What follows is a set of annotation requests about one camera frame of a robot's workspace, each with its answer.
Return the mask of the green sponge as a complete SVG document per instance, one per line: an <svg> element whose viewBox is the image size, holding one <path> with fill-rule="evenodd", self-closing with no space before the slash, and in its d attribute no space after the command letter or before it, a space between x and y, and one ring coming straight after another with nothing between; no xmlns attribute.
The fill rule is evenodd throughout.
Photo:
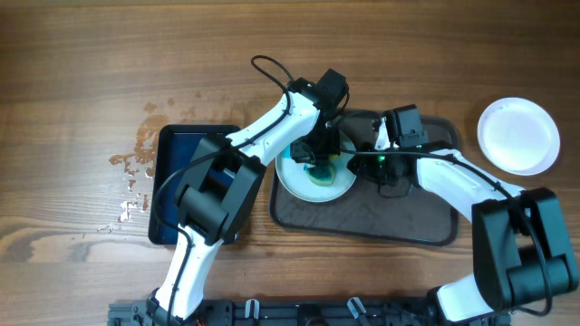
<svg viewBox="0 0 580 326"><path fill-rule="evenodd" d="M336 175L335 167L331 163L318 166L305 166L304 172L313 184L321 187L332 185Z"/></svg>

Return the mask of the white plate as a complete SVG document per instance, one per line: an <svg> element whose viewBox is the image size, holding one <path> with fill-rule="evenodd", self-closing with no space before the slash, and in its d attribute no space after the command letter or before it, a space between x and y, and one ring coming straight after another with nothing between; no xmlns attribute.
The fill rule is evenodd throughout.
<svg viewBox="0 0 580 326"><path fill-rule="evenodd" d="M561 140L552 117L533 101L508 97L489 104L477 126L485 157L507 173L534 176L558 159Z"/></svg>
<svg viewBox="0 0 580 326"><path fill-rule="evenodd" d="M293 196L307 202L323 203L344 195L353 185L356 176L347 168L352 157L353 154L341 152L327 162L334 165L336 172L334 182L327 187L317 186L309 180L304 167L313 165L291 159L290 145L275 158L275 170L282 185Z"/></svg>

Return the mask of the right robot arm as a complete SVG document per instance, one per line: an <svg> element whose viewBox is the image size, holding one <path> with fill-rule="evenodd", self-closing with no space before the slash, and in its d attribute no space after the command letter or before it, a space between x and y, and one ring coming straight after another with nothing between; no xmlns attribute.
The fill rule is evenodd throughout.
<svg viewBox="0 0 580 326"><path fill-rule="evenodd" d="M352 151L349 168L378 185L406 177L471 223L473 272L430 291L433 325L462 325L512 311L542 317L555 296L575 291L579 268L556 194L506 183L431 141L409 105L373 123L385 144Z"/></svg>

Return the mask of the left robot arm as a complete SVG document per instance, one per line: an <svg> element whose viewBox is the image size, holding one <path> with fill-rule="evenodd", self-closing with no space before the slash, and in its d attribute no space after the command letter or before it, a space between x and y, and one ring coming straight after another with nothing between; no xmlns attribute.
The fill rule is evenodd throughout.
<svg viewBox="0 0 580 326"><path fill-rule="evenodd" d="M328 172L339 154L339 136L329 127L349 95L344 76L328 70L318 82L290 81L275 107L250 126L208 134L188 166L166 178L151 203L172 191L177 208L177 246L165 282L148 298L155 325L183 325L203 300L205 282L222 245L234 242L253 209L267 166L285 150L316 173Z"/></svg>

